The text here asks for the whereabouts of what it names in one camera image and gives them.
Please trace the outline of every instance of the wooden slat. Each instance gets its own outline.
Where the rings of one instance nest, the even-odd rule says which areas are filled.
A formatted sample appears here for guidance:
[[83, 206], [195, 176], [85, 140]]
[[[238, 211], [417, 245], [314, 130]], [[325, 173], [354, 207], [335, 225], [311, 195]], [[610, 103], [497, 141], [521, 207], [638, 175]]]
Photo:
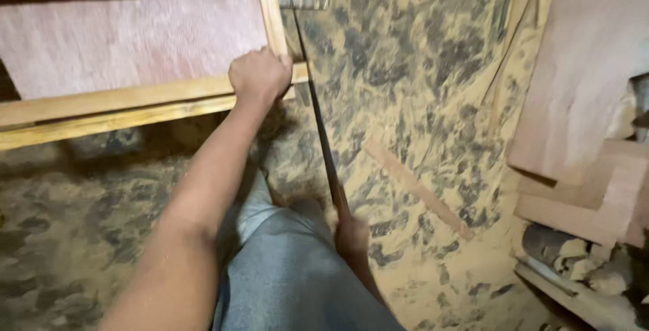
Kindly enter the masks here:
[[[290, 87], [284, 100], [292, 98], [295, 98], [295, 89]], [[230, 94], [13, 129], [0, 132], [0, 150], [11, 150], [33, 144], [110, 132], [116, 129], [227, 111], [231, 110], [235, 103], [236, 97]]]
[[436, 214], [444, 223], [462, 236], [462, 238], [467, 241], [473, 239], [475, 234], [467, 227], [466, 223], [462, 219], [459, 219], [446, 204], [421, 184], [415, 175], [401, 165], [401, 162], [386, 148], [373, 139], [367, 139], [363, 143], [363, 150], [369, 153], [390, 174], [395, 176], [407, 190], [416, 194], [426, 204], [428, 210]]
[[279, 0], [260, 0], [268, 44], [277, 54], [288, 54]]
[[580, 185], [649, 24], [649, 0], [554, 0], [507, 162]]
[[[308, 81], [306, 64], [295, 64], [291, 83], [297, 84], [305, 81]], [[156, 86], [127, 87], [57, 96], [56, 98], [0, 103], [0, 127], [232, 94], [233, 92], [228, 76], [222, 75]]]

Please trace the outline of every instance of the knife blade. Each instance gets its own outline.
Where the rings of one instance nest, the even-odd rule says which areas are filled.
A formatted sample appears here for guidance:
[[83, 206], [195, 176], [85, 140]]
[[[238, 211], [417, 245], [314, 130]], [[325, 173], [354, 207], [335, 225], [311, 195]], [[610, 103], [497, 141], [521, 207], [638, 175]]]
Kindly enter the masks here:
[[315, 84], [313, 83], [312, 78], [313, 75], [311, 75], [311, 69], [309, 68], [309, 60], [306, 55], [306, 49], [304, 48], [304, 39], [302, 37], [300, 23], [297, 20], [297, 13], [294, 7], [292, 7], [291, 9], [293, 10], [293, 19], [295, 19], [295, 27], [297, 29], [297, 37], [300, 42], [300, 49], [302, 50], [302, 56], [304, 57], [304, 62], [306, 63], [306, 71], [309, 75], [309, 92], [311, 93], [311, 102], [313, 105], [313, 112], [315, 114], [315, 123], [318, 128], [318, 136], [320, 137], [320, 145], [322, 146], [322, 156], [325, 160], [324, 168], [327, 170], [327, 181], [329, 182], [331, 198], [334, 201], [334, 205], [338, 213], [338, 219], [340, 221], [346, 220], [351, 218], [351, 212], [349, 211], [349, 205], [347, 204], [347, 195], [345, 194], [345, 188], [338, 179], [336, 165], [334, 164], [334, 157], [331, 153], [331, 148], [329, 147], [329, 139], [327, 138], [325, 124], [322, 121], [320, 102], [318, 101], [318, 95], [315, 92]]

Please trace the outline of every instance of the wrist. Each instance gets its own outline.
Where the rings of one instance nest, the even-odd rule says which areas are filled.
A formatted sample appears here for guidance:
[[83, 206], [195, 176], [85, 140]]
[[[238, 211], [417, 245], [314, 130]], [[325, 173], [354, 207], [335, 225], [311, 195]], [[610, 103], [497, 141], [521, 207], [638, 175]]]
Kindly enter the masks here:
[[263, 116], [266, 116], [273, 103], [274, 99], [262, 95], [237, 96], [235, 108], [240, 107], [249, 111], [261, 112]]

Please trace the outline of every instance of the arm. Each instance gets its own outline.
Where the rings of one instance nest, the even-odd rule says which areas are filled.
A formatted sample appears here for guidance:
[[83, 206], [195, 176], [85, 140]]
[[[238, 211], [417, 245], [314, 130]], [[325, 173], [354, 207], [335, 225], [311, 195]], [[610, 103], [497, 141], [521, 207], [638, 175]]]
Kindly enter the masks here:
[[237, 103], [196, 153], [101, 331], [209, 328], [218, 287], [215, 237], [257, 130], [290, 84], [292, 67], [290, 57], [278, 59], [266, 47], [232, 63]]

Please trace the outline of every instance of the wood offcut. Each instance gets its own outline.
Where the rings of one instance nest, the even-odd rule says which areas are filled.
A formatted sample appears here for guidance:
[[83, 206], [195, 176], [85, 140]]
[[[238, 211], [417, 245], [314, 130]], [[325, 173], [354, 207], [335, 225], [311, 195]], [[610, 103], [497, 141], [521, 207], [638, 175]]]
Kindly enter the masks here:
[[363, 143], [363, 150], [372, 156], [390, 174], [397, 177], [409, 191], [416, 194], [426, 204], [428, 210], [436, 214], [444, 223], [462, 236], [462, 238], [467, 241], [473, 239], [475, 234], [467, 227], [466, 223], [428, 190], [424, 184], [418, 181], [415, 175], [401, 165], [401, 162], [386, 148], [373, 139], [368, 139]]

